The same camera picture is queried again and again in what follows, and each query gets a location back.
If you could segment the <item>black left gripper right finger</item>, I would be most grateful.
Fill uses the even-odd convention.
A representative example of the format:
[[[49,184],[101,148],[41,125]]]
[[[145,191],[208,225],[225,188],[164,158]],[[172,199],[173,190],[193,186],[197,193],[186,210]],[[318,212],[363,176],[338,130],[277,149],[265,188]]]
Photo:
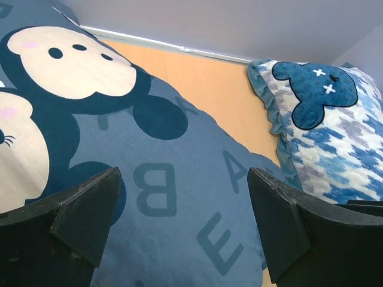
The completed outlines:
[[[252,168],[248,186],[277,286],[381,286],[382,203],[332,204]]]

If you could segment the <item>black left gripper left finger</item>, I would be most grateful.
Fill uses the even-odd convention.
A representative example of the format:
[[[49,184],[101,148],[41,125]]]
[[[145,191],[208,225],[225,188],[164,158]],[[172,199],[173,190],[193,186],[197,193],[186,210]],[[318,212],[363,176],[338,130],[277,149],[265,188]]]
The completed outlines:
[[[1,214],[1,286],[90,286],[121,184],[118,168]]]

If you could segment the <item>blue cartoon letter pillowcase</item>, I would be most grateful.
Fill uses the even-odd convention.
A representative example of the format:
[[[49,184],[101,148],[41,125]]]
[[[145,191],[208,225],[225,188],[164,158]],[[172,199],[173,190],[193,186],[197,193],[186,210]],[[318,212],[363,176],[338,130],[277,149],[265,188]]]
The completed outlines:
[[[92,286],[262,286],[247,175],[281,169],[60,2],[2,1],[1,211],[111,167],[120,197]]]

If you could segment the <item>blue white houndstooth pillow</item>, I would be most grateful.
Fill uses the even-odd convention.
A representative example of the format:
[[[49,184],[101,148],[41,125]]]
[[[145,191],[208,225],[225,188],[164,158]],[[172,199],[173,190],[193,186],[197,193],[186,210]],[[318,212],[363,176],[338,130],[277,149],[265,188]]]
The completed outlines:
[[[266,59],[248,65],[248,78],[290,185],[330,203],[382,200],[382,96],[368,74]]]

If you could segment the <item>aluminium table frame rail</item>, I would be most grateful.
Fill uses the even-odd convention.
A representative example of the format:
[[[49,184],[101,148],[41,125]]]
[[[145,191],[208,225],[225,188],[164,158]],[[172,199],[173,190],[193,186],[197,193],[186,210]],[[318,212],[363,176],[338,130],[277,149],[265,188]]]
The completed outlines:
[[[208,59],[221,60],[224,62],[237,63],[241,65],[247,65],[253,60],[245,59],[241,57],[229,56],[226,54],[213,53],[209,51],[197,50],[194,48],[188,48],[182,45],[175,45],[168,42],[158,41],[155,39],[143,38],[140,36],[128,35],[120,32],[113,32],[110,30],[93,28],[90,26],[81,25],[81,28],[89,33],[92,33],[97,38],[103,40],[110,40],[115,42],[121,42],[124,44],[138,45],[147,48],[155,48],[158,50],[171,51],[183,54],[192,54],[198,57],[204,57]]]

